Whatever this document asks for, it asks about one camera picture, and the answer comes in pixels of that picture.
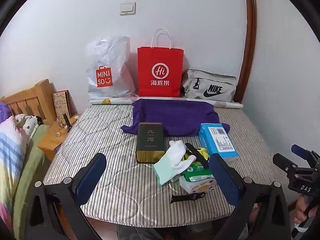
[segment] miniso bag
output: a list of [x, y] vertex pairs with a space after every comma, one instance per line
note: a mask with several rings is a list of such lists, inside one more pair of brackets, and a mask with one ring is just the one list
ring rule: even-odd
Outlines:
[[92, 65], [87, 69], [90, 100], [135, 96], [132, 77], [125, 63], [130, 55], [128, 37], [100, 38], [87, 45]]
[[182, 85], [187, 98], [231, 102], [236, 92], [236, 78], [188, 69]]

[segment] purple fabric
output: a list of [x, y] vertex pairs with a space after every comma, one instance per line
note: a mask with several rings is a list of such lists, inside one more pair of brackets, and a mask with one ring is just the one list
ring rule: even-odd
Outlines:
[[11, 115], [9, 106], [4, 103], [0, 103], [0, 123], [7, 120]]
[[[213, 106], [206, 102], [139, 99], [133, 105], [132, 126], [122, 126], [124, 133], [138, 134], [140, 122], [160, 122], [164, 136], [198, 136], [202, 123], [220, 123]], [[226, 132], [230, 126], [222, 124]]]

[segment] wooden nightstand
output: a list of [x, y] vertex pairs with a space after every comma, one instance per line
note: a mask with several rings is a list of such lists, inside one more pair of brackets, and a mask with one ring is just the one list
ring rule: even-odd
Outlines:
[[[73, 125], [76, 122], [75, 116], [79, 116], [80, 114], [75, 114], [73, 117], [71, 117], [70, 124]], [[62, 119], [63, 125], [65, 126], [66, 123], [64, 119]], [[60, 132], [60, 136], [58, 138], [55, 138], [54, 135], [56, 132]], [[46, 132], [46, 134], [42, 137], [41, 141], [38, 144], [38, 148], [41, 149], [45, 156], [52, 161], [54, 156], [56, 155], [54, 149], [57, 148], [61, 143], [64, 142], [64, 140], [67, 137], [67, 131], [65, 128], [59, 127], [57, 121], [54, 121], [51, 125], [49, 130]]]

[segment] white plastic bag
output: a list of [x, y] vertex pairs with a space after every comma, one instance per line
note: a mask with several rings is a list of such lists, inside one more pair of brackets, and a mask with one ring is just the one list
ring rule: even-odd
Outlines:
[[106, 37], [87, 45], [93, 64], [87, 69], [89, 97], [103, 99], [135, 96], [132, 77], [125, 63], [130, 55], [128, 37]]

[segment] green blanket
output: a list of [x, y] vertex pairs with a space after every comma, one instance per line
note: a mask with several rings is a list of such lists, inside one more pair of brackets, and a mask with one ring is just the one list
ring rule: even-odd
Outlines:
[[34, 184], [38, 180], [43, 180], [50, 166], [50, 161], [37, 147], [48, 128], [48, 125], [40, 125], [26, 150], [20, 181], [13, 199], [12, 227], [17, 240], [24, 239], [28, 200]]

